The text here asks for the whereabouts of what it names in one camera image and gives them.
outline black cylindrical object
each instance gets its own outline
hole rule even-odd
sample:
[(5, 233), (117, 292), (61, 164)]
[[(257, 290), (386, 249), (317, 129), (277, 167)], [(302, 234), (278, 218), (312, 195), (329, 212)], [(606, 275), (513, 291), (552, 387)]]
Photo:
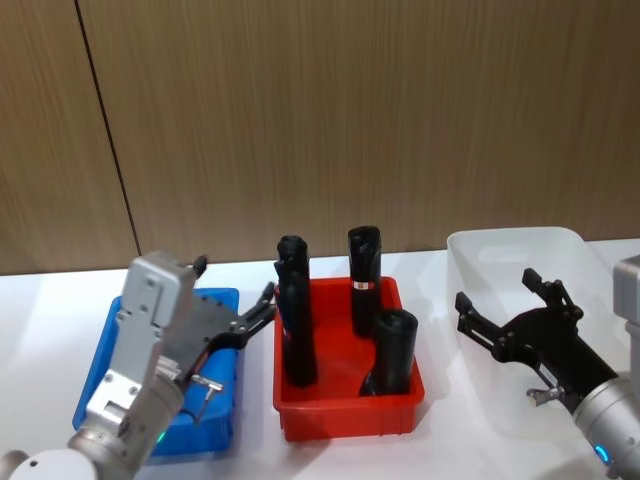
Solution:
[(411, 387), (418, 320), (406, 310), (383, 310), (374, 325), (376, 358), (360, 395), (397, 395)]
[(306, 387), (318, 379), (307, 244), (298, 236), (284, 236), (278, 243), (278, 255), (280, 260), (274, 264), (279, 277), (276, 302), (282, 320), (285, 372), (289, 383)]
[(380, 257), (382, 241), (378, 227), (349, 230), (351, 272), (351, 321), (359, 337), (369, 337), (380, 312)]

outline plastic tray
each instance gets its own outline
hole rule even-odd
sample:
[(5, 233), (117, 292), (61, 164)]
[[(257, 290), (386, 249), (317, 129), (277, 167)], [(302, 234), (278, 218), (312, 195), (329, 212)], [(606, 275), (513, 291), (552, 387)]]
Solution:
[[(238, 311), (239, 294), (233, 288), (200, 288), (194, 294), (222, 302), (227, 308)], [(87, 403), (109, 368), (111, 355), (118, 336), (116, 314), (120, 310), (120, 297), (111, 304), (109, 315), (89, 369), (87, 381), (80, 395), (73, 427), (77, 430), (86, 419)], [(207, 406), (201, 425), (196, 427), (193, 418), (178, 414), (162, 441), (158, 443), (153, 456), (172, 456), (203, 452), (219, 452), (231, 446), (233, 440), (233, 407), (235, 405), (236, 363), (238, 353), (233, 349), (220, 350), (207, 361), (201, 374), (224, 385), (224, 390), (213, 397)], [(185, 396), (184, 408), (197, 413), (204, 403), (206, 389), (191, 386)]]
[[(415, 359), (408, 394), (358, 397), (375, 351), (371, 340), (352, 332), (350, 293), (349, 278), (311, 280), (318, 383), (307, 388), (287, 382), (282, 323), (276, 317), (273, 404), (289, 442), (409, 433), (416, 426), (416, 407), (422, 403), (424, 387)], [(382, 278), (381, 297), (384, 307), (402, 308), (392, 278)]]
[[(521, 283), (524, 269), (533, 267), (544, 280), (562, 280), (584, 310), (578, 322), (580, 336), (614, 370), (628, 369), (629, 338), (624, 321), (612, 313), (612, 273), (578, 234), (558, 227), (478, 230), (454, 233), (447, 246), (448, 298), (455, 325), (453, 302), (459, 291), (500, 326), (525, 310), (543, 306)], [(462, 335), (459, 342), (479, 402), (494, 428), (511, 437), (536, 440), (580, 436), (559, 403), (531, 406), (527, 389), (545, 388), (531, 369), (498, 363)]]

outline robotic arm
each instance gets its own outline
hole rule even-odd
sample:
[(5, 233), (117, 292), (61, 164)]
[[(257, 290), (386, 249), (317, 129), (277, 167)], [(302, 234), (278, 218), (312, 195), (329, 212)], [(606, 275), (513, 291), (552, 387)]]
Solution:
[(214, 352), (244, 348), (273, 320), (274, 285), (238, 316), (221, 304), (194, 300), (195, 281), (205, 269), (204, 257), (185, 267), (164, 252), (132, 262), (113, 357), (89, 401), (87, 420), (68, 448), (1, 457), (0, 480), (56, 479), (61, 472), (69, 480), (131, 480), (192, 383), (207, 388), (206, 402), (222, 390), (198, 372)]
[(536, 371), (546, 390), (530, 389), (536, 406), (560, 401), (609, 478), (640, 480), (640, 256), (614, 269), (614, 312), (631, 335), (631, 381), (618, 376), (579, 336), (582, 310), (562, 282), (543, 282), (531, 268), (522, 283), (546, 307), (524, 312), (503, 327), (480, 315), (467, 296), (456, 296), (458, 330), (499, 362), (520, 362)]

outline wooden wall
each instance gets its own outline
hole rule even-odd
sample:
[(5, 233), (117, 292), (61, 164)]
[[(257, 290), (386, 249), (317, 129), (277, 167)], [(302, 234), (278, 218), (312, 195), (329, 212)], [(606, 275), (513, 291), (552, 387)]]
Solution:
[(0, 273), (136, 254), (72, 0), (0, 2)]
[[(34, 268), (125, 265), (134, 242), (71, 2), (22, 3), (0, 7), (0, 38), (24, 39), (0, 46), (15, 65), (0, 72), (15, 90), (0, 92), (0, 174), (29, 188), (0, 193), (14, 215), (0, 251), (9, 231)], [(341, 254), (362, 223), (387, 251), (482, 227), (640, 236), (637, 0), (78, 4), (143, 252), (272, 258), (296, 232)]]

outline white table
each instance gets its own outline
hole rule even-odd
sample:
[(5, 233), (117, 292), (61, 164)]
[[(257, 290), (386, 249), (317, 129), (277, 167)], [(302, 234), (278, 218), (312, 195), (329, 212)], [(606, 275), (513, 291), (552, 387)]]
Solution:
[[(590, 244), (609, 267), (640, 253), (640, 239)], [(404, 307), (420, 320), (416, 354), (427, 390), (423, 418), (410, 435), (284, 441), (272, 406), (273, 327), (244, 357), (240, 428), (223, 455), (152, 461), (140, 479), (588, 479), (604, 468), (576, 430), (560, 442), (507, 438), (484, 418), (451, 321), (446, 252), (384, 255)], [(314, 259), (313, 277), (348, 275), (346, 257)], [(0, 451), (37, 453), (65, 445), (71, 417), (124, 270), (0, 277)], [(235, 287), (240, 311), (257, 299), (272, 262), (212, 265), (199, 287)]]

